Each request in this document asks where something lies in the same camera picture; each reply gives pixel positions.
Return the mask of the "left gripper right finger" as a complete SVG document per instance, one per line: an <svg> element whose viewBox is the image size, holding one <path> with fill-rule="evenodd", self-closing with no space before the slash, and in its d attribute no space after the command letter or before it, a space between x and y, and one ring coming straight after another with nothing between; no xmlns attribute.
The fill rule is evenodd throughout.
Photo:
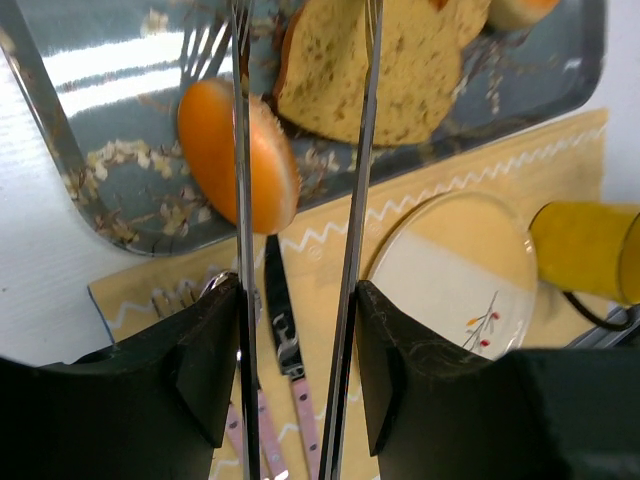
<svg viewBox="0 0 640 480"><path fill-rule="evenodd" d="M517 349L495 361L357 289L369 449L384 479L635 479L639 351Z"/></svg>

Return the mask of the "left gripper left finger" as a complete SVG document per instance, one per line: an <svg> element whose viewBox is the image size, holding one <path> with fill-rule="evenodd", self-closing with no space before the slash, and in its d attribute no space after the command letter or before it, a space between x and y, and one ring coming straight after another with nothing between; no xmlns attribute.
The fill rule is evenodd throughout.
<svg viewBox="0 0 640 480"><path fill-rule="evenodd" d="M239 281L71 363L1 362L5 479L205 479L224 437Z"/></svg>

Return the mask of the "metal serving tongs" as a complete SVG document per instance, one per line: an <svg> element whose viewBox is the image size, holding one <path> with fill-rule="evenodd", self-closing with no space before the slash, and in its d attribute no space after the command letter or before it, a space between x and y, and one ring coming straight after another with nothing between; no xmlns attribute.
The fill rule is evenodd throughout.
<svg viewBox="0 0 640 480"><path fill-rule="evenodd" d="M229 4L229 10L227 26L231 32L236 226L240 280L241 392L244 420L243 462L245 478L254 479L259 472L259 451L257 439L257 353L253 295L255 274L251 200L250 101L247 91L242 86L245 78L241 74L240 61L241 55L249 49L248 35L254 4L251 1L232 1ZM355 169L356 178L351 197L349 220L344 225L329 222L321 232L316 231L314 228L308 228L300 241L287 241L285 243L287 247L297 252L303 252L309 246L325 243L331 232L341 232L346 236L331 375L319 461L319 476L322 479L338 479L341 476L345 412L349 399L349 378L356 319L356 283L360 272L377 109L376 93L380 72L383 25L382 2L366 2L364 20L368 68L364 81L364 101Z"/></svg>

